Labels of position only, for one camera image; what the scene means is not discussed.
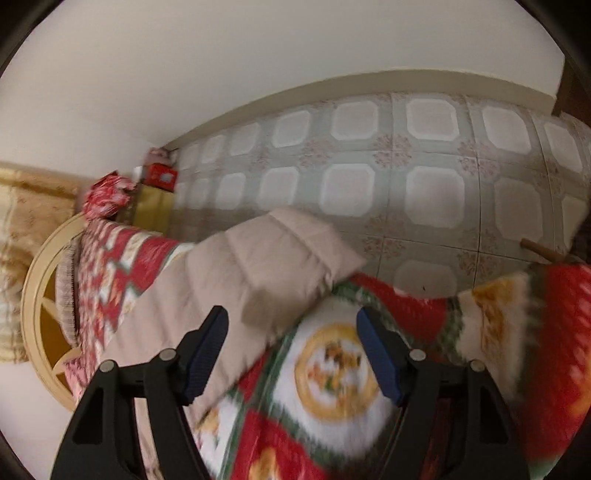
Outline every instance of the fleece blanket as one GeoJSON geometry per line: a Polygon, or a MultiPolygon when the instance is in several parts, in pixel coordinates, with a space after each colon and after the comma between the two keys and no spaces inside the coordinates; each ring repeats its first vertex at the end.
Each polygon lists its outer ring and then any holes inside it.
{"type": "MultiPolygon", "coordinates": [[[[355,333],[357,311],[371,305],[431,359],[485,362],[512,409],[531,476],[542,478],[591,403],[589,281],[584,265],[535,266],[457,297],[417,300],[357,274],[191,425],[200,454],[217,480],[364,478],[400,413],[355,333]]],[[[440,414],[422,479],[441,473],[445,405],[440,414]]]]}

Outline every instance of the ceramic tile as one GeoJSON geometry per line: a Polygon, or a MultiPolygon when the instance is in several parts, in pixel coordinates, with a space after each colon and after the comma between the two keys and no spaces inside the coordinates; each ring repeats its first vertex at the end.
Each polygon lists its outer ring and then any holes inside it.
{"type": "Polygon", "coordinates": [[[529,262],[515,258],[478,253],[475,285],[482,285],[504,275],[525,270],[529,264],[529,262]]]}
{"type": "Polygon", "coordinates": [[[591,127],[581,120],[567,114],[561,113],[560,118],[572,125],[579,136],[579,141],[583,147],[585,163],[590,166],[591,171],[591,127]]]}
{"type": "Polygon", "coordinates": [[[271,153],[300,155],[318,131],[320,108],[303,105],[263,119],[264,146],[271,153]]]}
{"type": "Polygon", "coordinates": [[[402,240],[477,250],[476,159],[440,153],[393,155],[385,233],[402,240]]]}
{"type": "Polygon", "coordinates": [[[199,157],[201,164],[214,163],[222,158],[222,154],[224,153],[228,141],[227,137],[226,134],[220,133],[203,141],[199,157]]]}
{"type": "Polygon", "coordinates": [[[228,227],[264,213],[252,205],[251,192],[257,184],[258,177],[249,172],[196,173],[184,202],[187,223],[196,226],[215,220],[228,227]]]}
{"type": "Polygon", "coordinates": [[[234,128],[230,135],[228,155],[236,157],[252,153],[264,142],[265,134],[261,123],[257,121],[234,128]]]}
{"type": "Polygon", "coordinates": [[[566,253],[581,221],[587,214],[589,191],[585,187],[557,177],[550,177],[554,208],[554,248],[566,253]]]}
{"type": "Polygon", "coordinates": [[[256,204],[262,210],[293,205],[300,172],[296,167],[270,168],[261,176],[256,204]]]}
{"type": "Polygon", "coordinates": [[[356,233],[342,233],[340,236],[353,250],[367,260],[361,271],[373,277],[377,276],[384,238],[356,233]]]}
{"type": "Polygon", "coordinates": [[[478,156],[545,172],[540,141],[530,113],[494,100],[466,98],[478,156]]]}
{"type": "Polygon", "coordinates": [[[450,297],[472,288],[477,253],[384,239],[378,278],[418,298],[450,297]]]}
{"type": "Polygon", "coordinates": [[[340,231],[380,235],[388,205],[390,167],[376,152],[337,152],[322,166],[304,169],[294,205],[333,223],[340,231]]]}
{"type": "Polygon", "coordinates": [[[519,246],[528,238],[554,248],[554,220],[548,177],[512,164],[479,160],[481,252],[536,261],[519,246]]]}
{"type": "Polygon", "coordinates": [[[442,93],[392,94],[394,151],[475,157],[466,102],[442,93]]]}
{"type": "Polygon", "coordinates": [[[199,162],[200,142],[194,142],[180,149],[177,160],[177,170],[194,170],[199,162]]]}
{"type": "Polygon", "coordinates": [[[319,150],[391,151],[392,106],[390,95],[365,95],[316,104],[319,125],[303,151],[304,156],[319,150]]]}
{"type": "Polygon", "coordinates": [[[532,113],[544,152],[548,174],[587,185],[591,178],[589,159],[576,128],[557,117],[532,113]]]}

